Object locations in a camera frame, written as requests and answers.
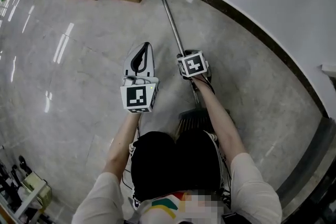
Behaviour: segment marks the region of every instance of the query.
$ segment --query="leg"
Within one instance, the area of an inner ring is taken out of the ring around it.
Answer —
[[[176,145],[165,133],[149,132],[130,145],[134,197],[153,199],[176,191]]]
[[[176,142],[179,162],[184,169],[183,189],[219,190],[223,183],[223,163],[215,140],[202,130],[181,134]]]

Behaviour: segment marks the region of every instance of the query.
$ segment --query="person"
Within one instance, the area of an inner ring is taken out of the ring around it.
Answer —
[[[246,152],[230,116],[202,79],[193,81],[216,135],[190,130],[175,142],[165,133],[149,132],[133,142],[140,114],[130,113],[73,224],[281,223],[279,198]],[[217,146],[232,175],[230,209],[216,195],[225,174]],[[120,182],[130,155],[136,209],[124,220]]]

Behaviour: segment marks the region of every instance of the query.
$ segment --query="glossy tile floor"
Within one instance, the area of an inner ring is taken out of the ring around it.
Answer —
[[[230,18],[199,0],[168,3],[184,47],[203,50],[218,98],[277,189],[310,143],[319,110],[291,71]],[[126,115],[119,86],[133,45],[152,44],[161,80],[141,133],[174,132],[178,113],[193,107],[175,65],[178,48],[161,0],[8,0],[0,14],[1,143],[11,161],[23,155],[48,182],[49,213],[67,223]]]

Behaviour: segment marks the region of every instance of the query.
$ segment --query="metal broom handle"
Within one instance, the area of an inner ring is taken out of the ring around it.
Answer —
[[[162,0],[162,3],[164,5],[164,8],[166,9],[168,19],[169,19],[170,25],[172,26],[172,29],[173,29],[175,39],[176,39],[177,45],[179,47],[180,53],[184,57],[185,52],[184,52],[184,49],[183,49],[183,46],[182,46],[182,43],[181,43],[181,40],[180,40],[180,37],[179,37],[179,33],[177,32],[177,29],[176,29],[174,19],[173,19],[172,14],[169,10],[167,0]],[[200,105],[200,100],[198,99],[197,93],[194,90],[194,87],[193,87],[193,84],[192,84],[191,80],[189,81],[189,83],[190,83],[191,89],[192,89],[193,94],[194,94],[194,99],[195,99],[196,106],[199,106]]]

